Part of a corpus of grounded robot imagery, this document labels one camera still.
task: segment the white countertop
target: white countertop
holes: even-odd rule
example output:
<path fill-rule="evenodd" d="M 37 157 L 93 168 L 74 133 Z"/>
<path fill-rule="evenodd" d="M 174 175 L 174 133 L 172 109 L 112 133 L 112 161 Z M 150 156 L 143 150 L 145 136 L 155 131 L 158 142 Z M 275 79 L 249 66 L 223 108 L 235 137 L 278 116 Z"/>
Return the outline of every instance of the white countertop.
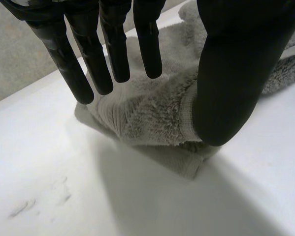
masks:
<path fill-rule="evenodd" d="M 58 71 L 0 102 L 0 236 L 295 235 L 295 84 L 193 181 L 81 124 L 75 105 Z"/>

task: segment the smudge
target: smudge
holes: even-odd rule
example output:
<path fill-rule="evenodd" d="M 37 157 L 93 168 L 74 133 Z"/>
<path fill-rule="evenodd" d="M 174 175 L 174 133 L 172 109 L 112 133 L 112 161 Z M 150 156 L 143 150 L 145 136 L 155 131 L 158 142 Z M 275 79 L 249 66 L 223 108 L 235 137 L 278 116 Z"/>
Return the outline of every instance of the smudge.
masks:
<path fill-rule="evenodd" d="M 30 210 L 31 208 L 33 208 L 35 203 L 36 203 L 36 199 L 25 201 L 23 204 L 21 204 L 19 207 L 17 207 L 15 210 L 13 210 L 10 213 L 9 218 L 15 218 L 20 213 Z"/>
<path fill-rule="evenodd" d="M 61 200 L 58 203 L 58 206 L 63 206 L 71 197 L 72 195 L 68 192 L 66 195 L 64 195 L 63 198 L 61 198 Z"/>
<path fill-rule="evenodd" d="M 62 176 L 58 180 L 54 181 L 51 185 L 51 189 L 57 189 L 59 186 L 65 184 L 67 181 L 67 176 Z"/>
<path fill-rule="evenodd" d="M 71 198 L 71 194 L 67 195 L 65 198 L 64 198 L 64 201 L 63 203 L 66 203 L 70 198 Z"/>

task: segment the gray wall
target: gray wall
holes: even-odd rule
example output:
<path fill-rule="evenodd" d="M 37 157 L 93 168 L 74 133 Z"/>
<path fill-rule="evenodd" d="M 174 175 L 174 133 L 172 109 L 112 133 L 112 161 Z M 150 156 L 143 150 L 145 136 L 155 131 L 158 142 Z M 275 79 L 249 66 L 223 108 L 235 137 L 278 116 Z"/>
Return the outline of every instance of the gray wall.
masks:
<path fill-rule="evenodd" d="M 167 0 L 166 11 L 184 0 Z M 129 12 L 125 31 L 134 28 L 133 13 Z M 98 30 L 103 42 L 101 29 Z M 80 52 L 70 28 L 67 35 L 77 57 Z M 0 100 L 30 85 L 56 70 L 42 42 L 25 22 L 18 21 L 0 3 Z"/>

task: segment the gray towel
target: gray towel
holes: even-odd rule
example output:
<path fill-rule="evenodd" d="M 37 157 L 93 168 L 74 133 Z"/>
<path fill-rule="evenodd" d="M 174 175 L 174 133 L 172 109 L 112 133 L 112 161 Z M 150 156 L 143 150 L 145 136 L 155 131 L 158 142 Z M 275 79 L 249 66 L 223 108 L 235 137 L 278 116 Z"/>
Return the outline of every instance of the gray towel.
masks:
<path fill-rule="evenodd" d="M 179 16 L 184 22 L 160 30 L 162 76 L 154 80 L 146 76 L 137 38 L 129 37 L 130 81 L 114 83 L 114 91 L 109 95 L 95 94 L 94 102 L 87 106 L 77 105 L 75 115 L 81 122 L 135 146 L 176 173 L 193 178 L 219 148 L 201 141 L 191 116 L 206 31 L 195 2 L 185 4 Z M 293 46 L 295 34 L 287 49 Z M 277 63 L 263 94 L 274 93 L 294 81 L 292 55 Z"/>

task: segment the black robotic finger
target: black robotic finger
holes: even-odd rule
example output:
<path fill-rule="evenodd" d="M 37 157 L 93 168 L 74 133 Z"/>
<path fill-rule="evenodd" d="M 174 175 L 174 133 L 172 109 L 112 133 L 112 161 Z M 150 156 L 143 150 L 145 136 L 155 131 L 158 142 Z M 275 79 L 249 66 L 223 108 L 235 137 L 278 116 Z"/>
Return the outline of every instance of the black robotic finger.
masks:
<path fill-rule="evenodd" d="M 193 121 L 204 142 L 221 146 L 252 114 L 295 31 L 295 0 L 197 3 L 208 37 L 199 63 Z"/>
<path fill-rule="evenodd" d="M 158 28 L 156 20 L 161 14 L 165 0 L 135 0 L 133 6 L 134 23 L 138 42 L 149 78 L 162 74 L 162 59 L 159 50 Z"/>
<path fill-rule="evenodd" d="M 65 15 L 96 90 L 101 95 L 111 93 L 113 83 L 97 35 L 98 0 L 66 1 Z"/>
<path fill-rule="evenodd" d="M 56 21 L 27 23 L 44 43 L 76 100 L 82 104 L 91 103 L 94 93 L 69 44 L 63 16 Z"/>
<path fill-rule="evenodd" d="M 100 23 L 111 63 L 114 79 L 118 83 L 130 79 L 130 68 L 127 56 L 127 37 L 123 23 L 131 9 L 131 1 L 100 0 Z"/>

